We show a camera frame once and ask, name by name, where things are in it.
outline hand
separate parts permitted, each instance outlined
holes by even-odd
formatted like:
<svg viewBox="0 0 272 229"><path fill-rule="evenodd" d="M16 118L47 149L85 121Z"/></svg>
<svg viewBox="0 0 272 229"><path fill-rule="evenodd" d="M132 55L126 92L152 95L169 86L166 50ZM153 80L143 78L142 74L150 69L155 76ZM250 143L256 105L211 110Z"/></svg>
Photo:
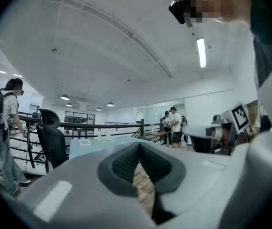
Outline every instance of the hand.
<svg viewBox="0 0 272 229"><path fill-rule="evenodd" d="M23 132L23 137L25 137L25 138L28 138L28 136L29 136L29 132Z"/></svg>

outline black strap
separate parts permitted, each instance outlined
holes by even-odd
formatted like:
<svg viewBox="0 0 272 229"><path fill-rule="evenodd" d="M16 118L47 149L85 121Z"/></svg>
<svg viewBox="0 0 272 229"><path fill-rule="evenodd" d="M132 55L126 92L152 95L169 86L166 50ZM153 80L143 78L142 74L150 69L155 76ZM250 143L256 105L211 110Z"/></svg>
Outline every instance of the black strap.
<svg viewBox="0 0 272 229"><path fill-rule="evenodd" d="M17 96L15 96L14 93L6 93L2 97L5 98L5 97L9 97L9 96L14 96L17 98Z"/></svg>

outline sneaker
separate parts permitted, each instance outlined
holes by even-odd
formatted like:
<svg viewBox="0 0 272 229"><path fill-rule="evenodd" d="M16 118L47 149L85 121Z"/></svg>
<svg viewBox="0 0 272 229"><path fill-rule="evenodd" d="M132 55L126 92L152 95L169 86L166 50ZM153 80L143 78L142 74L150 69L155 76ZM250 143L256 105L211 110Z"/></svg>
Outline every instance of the sneaker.
<svg viewBox="0 0 272 229"><path fill-rule="evenodd" d="M27 187L30 183L31 183L30 180L20 181L20 182L19 182L19 185L20 185L21 187Z"/></svg>
<svg viewBox="0 0 272 229"><path fill-rule="evenodd" d="M26 181L20 181L19 183L28 184L30 182L31 182L30 180L26 180Z"/></svg>

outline floor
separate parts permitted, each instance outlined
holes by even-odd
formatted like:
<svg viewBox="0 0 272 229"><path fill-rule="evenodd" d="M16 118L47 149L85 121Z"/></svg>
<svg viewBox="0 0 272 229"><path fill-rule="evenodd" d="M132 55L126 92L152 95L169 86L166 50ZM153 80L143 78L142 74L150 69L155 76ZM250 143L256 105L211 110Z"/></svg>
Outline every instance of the floor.
<svg viewBox="0 0 272 229"><path fill-rule="evenodd" d="M141 207L151 216L154 205L154 185L139 164L135 170L133 185L138 188L138 199Z"/></svg>

